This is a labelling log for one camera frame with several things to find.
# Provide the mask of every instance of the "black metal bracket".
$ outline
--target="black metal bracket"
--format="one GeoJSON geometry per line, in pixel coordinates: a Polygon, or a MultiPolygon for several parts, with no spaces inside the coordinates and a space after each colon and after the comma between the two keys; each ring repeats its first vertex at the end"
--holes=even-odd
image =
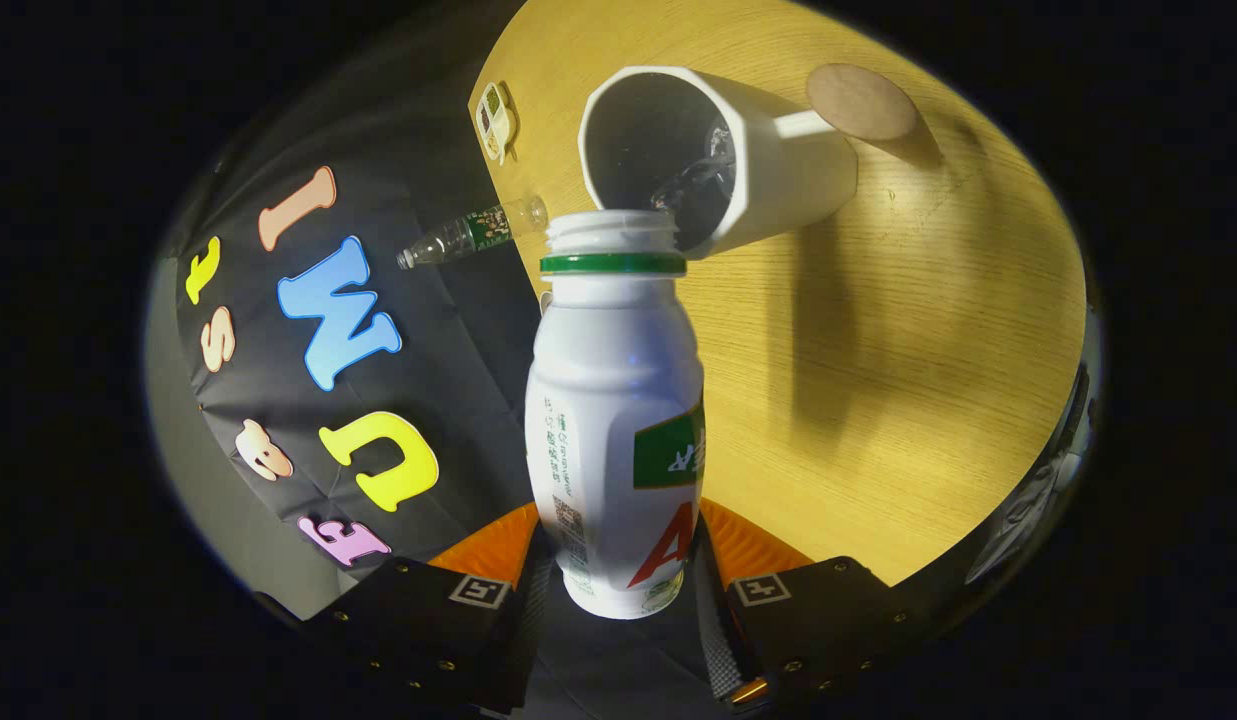
{"type": "Polygon", "coordinates": [[[758,701],[779,711],[807,708],[887,666],[925,624],[920,610],[901,605],[897,593],[847,555],[734,579],[726,598],[768,683],[758,701]]]}
{"type": "Polygon", "coordinates": [[[534,664],[550,576],[548,546],[539,525],[517,589],[393,557],[301,630],[417,701],[508,714],[523,706],[534,664]]]}

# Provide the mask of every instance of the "green label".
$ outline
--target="green label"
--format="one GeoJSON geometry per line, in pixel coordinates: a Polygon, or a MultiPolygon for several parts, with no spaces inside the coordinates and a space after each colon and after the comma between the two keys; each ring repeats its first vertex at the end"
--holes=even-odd
{"type": "Polygon", "coordinates": [[[471,238],[476,241],[476,250],[485,250],[512,240],[512,229],[507,224],[507,213],[502,208],[480,210],[480,213],[473,213],[463,219],[468,220],[468,228],[471,228],[471,238]]]}
{"type": "Polygon", "coordinates": [[[706,465],[706,414],[694,409],[636,433],[632,484],[636,489],[690,486],[706,465]]]}

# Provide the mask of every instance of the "yellow letter c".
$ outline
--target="yellow letter c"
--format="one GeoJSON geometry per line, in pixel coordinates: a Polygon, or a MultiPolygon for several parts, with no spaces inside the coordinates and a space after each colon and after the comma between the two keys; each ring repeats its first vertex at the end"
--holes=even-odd
{"type": "Polygon", "coordinates": [[[356,484],[374,505],[395,512],[400,501],[426,492],[440,478],[440,465],[435,461],[435,453],[427,445],[427,440],[422,439],[421,433],[402,416],[385,413],[381,409],[353,419],[335,431],[320,428],[320,442],[325,443],[325,450],[334,455],[334,460],[340,465],[353,464],[353,452],[379,438],[393,442],[404,454],[404,460],[377,475],[359,473],[356,484]]]}

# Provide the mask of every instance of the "white plastic bottle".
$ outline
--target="white plastic bottle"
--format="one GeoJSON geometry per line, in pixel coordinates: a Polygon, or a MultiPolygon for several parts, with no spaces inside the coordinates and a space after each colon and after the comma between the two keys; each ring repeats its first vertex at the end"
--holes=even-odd
{"type": "Polygon", "coordinates": [[[553,299],[526,387],[529,478],[569,596],[601,619],[674,600],[703,492],[703,365],[674,233],[664,213],[564,215],[541,261],[553,299]]]}

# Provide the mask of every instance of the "blue letter w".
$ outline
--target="blue letter w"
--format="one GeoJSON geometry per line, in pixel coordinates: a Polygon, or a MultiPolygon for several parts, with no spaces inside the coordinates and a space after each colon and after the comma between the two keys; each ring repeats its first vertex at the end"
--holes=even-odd
{"type": "Polygon", "coordinates": [[[289,318],[320,318],[303,360],[310,379],[325,392],[334,388],[334,375],[356,360],[379,350],[400,350],[400,333],[386,313],[375,313],[366,332],[353,335],[372,309],[377,293],[334,293],[349,285],[365,285],[367,280],[370,265],[361,241],[353,234],[329,259],[297,278],[282,278],[276,285],[281,313],[289,318]]]}

